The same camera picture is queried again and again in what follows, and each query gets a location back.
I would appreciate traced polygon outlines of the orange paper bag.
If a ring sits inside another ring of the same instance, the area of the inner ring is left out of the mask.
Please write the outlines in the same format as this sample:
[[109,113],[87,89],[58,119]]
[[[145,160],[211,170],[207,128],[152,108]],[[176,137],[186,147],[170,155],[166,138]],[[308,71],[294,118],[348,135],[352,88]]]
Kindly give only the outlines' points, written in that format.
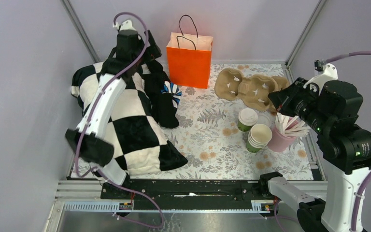
[[179,86],[207,89],[214,38],[199,34],[191,22],[194,34],[172,32],[166,46],[170,79]]

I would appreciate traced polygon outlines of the white plastic cup lid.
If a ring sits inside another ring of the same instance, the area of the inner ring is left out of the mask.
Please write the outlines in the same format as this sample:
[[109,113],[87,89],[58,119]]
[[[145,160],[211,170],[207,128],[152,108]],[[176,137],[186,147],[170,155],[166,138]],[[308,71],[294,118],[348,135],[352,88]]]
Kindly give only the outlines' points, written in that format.
[[258,114],[254,109],[244,108],[238,114],[238,121],[245,126],[253,126],[258,121]]

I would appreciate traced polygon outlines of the brown cardboard cup carrier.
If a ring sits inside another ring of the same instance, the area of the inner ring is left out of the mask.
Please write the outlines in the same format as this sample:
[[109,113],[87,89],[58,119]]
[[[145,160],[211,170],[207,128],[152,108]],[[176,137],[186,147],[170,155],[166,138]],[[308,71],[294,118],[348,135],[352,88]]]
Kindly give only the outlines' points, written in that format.
[[237,69],[223,69],[217,76],[214,92],[217,97],[228,101],[242,100],[248,107],[267,111],[273,104],[268,95],[281,90],[274,77],[255,74],[245,77]]

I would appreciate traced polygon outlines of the green paper coffee cup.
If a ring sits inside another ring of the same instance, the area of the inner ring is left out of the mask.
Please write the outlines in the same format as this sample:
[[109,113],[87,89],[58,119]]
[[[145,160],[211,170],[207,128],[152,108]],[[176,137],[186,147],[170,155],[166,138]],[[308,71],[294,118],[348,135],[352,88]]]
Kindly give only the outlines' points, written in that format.
[[247,132],[247,131],[250,131],[250,129],[253,127],[253,124],[252,123],[246,124],[246,123],[238,120],[237,127],[240,131]]

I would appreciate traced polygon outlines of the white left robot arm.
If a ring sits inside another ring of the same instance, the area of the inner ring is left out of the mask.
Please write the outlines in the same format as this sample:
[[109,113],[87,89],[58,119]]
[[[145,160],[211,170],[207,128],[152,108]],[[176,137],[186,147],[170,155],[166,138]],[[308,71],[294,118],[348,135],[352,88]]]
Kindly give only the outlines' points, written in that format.
[[132,20],[114,23],[118,30],[117,45],[103,63],[97,91],[84,116],[75,129],[68,129],[65,137],[73,150],[75,168],[79,158],[92,165],[106,181],[112,183],[112,193],[123,199],[130,194],[125,182],[127,173],[113,158],[114,146],[104,140],[109,118],[117,99],[126,89],[143,60],[160,57],[158,50],[146,54],[148,38],[142,39]]

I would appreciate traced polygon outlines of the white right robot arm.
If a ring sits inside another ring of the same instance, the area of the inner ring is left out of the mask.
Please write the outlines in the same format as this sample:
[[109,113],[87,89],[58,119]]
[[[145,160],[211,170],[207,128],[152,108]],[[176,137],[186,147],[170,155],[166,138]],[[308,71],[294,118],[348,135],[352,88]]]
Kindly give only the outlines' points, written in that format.
[[299,117],[316,132],[328,164],[326,199],[299,190],[279,172],[261,175],[257,191],[285,202],[306,232],[361,232],[362,183],[371,174],[371,132],[356,124],[363,97],[338,80],[333,64],[316,61],[314,67],[312,79],[297,78],[268,97],[279,113]]

